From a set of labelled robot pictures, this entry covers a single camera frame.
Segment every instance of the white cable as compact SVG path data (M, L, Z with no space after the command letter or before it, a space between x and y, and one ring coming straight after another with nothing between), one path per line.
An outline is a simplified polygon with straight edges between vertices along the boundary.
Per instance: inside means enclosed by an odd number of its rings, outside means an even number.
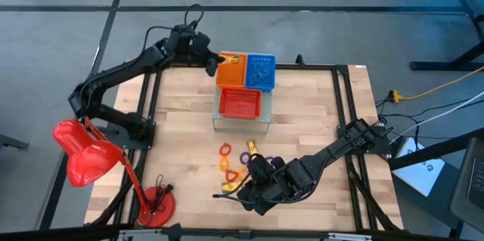
M459 106L457 106L457 107L454 107L454 108L452 108L452 109L448 110L448 111L447 111L447 112L445 112L445 113L441 113L441 114L439 114L438 116L434 116L434 117L432 117L432 118L429 118L429 119L427 119L427 120L424 120L424 121L422 121L422 122L419 122L418 124L415 124L415 125L411 126L410 128L407 128L405 131L403 131L401 134L399 134L399 136L397 136L397 137L393 138L393 139L390 141L390 144L395 143L395 141L396 141L396 140L397 140L399 137L403 136L404 134L406 134L406 133L407 133L408 131L410 131L411 129L416 128L416 127L418 127L419 125L422 125L422 124L424 124L424 123L430 122L430 121L432 121L432 120L434 120L434 119L438 119L440 116L444 116L444 115L446 115L446 114L452 113L452 112L454 112L455 110L457 110L457 109L459 109L459 108L461 108L461 107L464 107L464 106L468 105L469 103L473 102L475 99L479 98L479 97L480 97L480 96L482 96L483 94L484 94L484 91L483 91L483 92L481 92L480 94L478 94L477 96L475 96L475 97L473 97L473 98L469 99L468 101L466 101L466 102L462 103L461 105L459 105Z

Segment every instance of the blue basket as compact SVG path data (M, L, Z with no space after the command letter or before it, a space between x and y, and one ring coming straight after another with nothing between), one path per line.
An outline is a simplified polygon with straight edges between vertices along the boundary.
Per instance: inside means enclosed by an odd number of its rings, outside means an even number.
M270 92L275 87L275 56L249 54L245 88Z

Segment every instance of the lamp arm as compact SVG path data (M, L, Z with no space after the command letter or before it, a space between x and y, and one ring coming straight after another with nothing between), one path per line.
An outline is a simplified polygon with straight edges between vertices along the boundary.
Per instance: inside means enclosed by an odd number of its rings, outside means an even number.
M148 206L149 202L146 196L144 195L143 189L141 189L141 185L139 183L138 178L136 177L136 174L135 174L135 171L133 170L131 162L129 161L128 156L124 151L123 151L123 157L121 158L121 163L126 167L128 176L131 179L133 186L135 187L135 191L138 194L139 202L141 204L141 209L143 210L143 212L149 213L150 212L150 208Z

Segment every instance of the orange basket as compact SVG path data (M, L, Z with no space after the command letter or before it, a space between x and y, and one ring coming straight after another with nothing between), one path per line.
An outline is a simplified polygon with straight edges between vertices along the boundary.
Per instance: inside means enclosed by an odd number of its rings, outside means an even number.
M243 88L245 86L245 72L247 55L237 53L221 53L220 56L239 56L238 63L219 64L216 84L221 88Z
M256 119L260 116L261 99L260 90L223 88L219 113L225 117Z

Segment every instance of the red desk lamp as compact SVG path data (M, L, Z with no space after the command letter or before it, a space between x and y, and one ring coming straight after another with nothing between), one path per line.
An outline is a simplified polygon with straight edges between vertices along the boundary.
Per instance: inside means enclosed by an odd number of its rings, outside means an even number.
M109 142L87 117L84 125L76 119L59 123L54 128L54 139L69 156L67 177L74 187L95 182L121 162L141 203L139 223L145 227L161 227L172 217L175 211L173 195L158 186L143 191L125 152Z

